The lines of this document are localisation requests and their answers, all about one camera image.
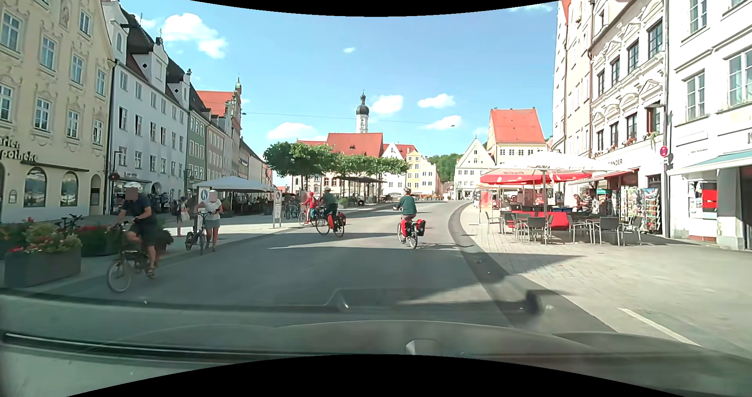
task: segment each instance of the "shorts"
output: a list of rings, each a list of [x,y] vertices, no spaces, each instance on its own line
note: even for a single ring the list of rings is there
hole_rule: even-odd
[[[156,245],[156,224],[133,224],[128,230],[135,232],[147,246]]]

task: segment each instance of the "drainpipe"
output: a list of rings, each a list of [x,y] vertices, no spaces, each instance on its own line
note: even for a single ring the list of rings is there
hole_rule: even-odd
[[[110,170],[110,160],[112,158],[112,120],[115,114],[115,69],[118,67],[119,63],[120,60],[116,58],[115,65],[112,66],[112,70],[110,72],[110,114],[107,124],[107,154],[105,154],[104,178],[105,201],[102,202],[102,206],[104,207],[101,213],[102,215],[108,215],[110,213],[110,204],[112,203],[112,198],[110,196],[110,173],[108,171]]]

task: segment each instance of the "man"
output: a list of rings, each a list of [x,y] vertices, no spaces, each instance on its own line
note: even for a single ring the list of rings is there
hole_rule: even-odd
[[[126,232],[126,238],[141,246],[146,244],[146,252],[149,256],[149,268],[146,275],[154,276],[156,267],[156,250],[154,248],[156,239],[156,214],[152,211],[152,205],[149,198],[142,192],[141,184],[136,181],[130,181],[125,186],[126,199],[120,207],[120,214],[115,224],[119,224],[125,215],[133,216],[133,225]]]
[[[415,206],[415,198],[410,196],[410,189],[405,189],[405,195],[399,201],[394,209],[402,209],[402,220],[411,221],[418,216],[418,208]]]

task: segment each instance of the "helmet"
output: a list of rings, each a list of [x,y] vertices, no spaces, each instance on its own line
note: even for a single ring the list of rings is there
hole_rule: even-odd
[[[142,191],[144,190],[144,186],[143,186],[143,185],[141,185],[141,183],[140,183],[140,182],[136,182],[136,181],[130,181],[130,182],[127,182],[127,183],[126,183],[126,184],[124,185],[124,188],[125,188],[125,189],[138,189],[138,192],[139,192],[139,193],[141,193],[141,192],[142,192]]]

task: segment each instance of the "white line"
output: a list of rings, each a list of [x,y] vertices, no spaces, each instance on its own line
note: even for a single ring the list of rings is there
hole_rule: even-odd
[[[619,308],[619,310],[621,310],[622,312],[626,313],[627,315],[632,316],[633,318],[635,318],[637,320],[641,320],[642,322],[646,323],[647,325],[650,325],[653,328],[657,329],[658,331],[661,331],[663,334],[666,334],[666,335],[670,336],[671,338],[674,338],[676,341],[681,341],[682,343],[685,343],[685,344],[694,344],[696,346],[702,347],[700,344],[697,344],[696,342],[690,340],[689,338],[687,338],[687,337],[685,337],[685,336],[683,336],[681,334],[677,334],[676,332],[673,332],[672,330],[668,329],[667,327],[651,321],[650,319],[644,317],[643,315],[636,314],[636,313],[632,312],[629,309],[623,309],[621,307]]]

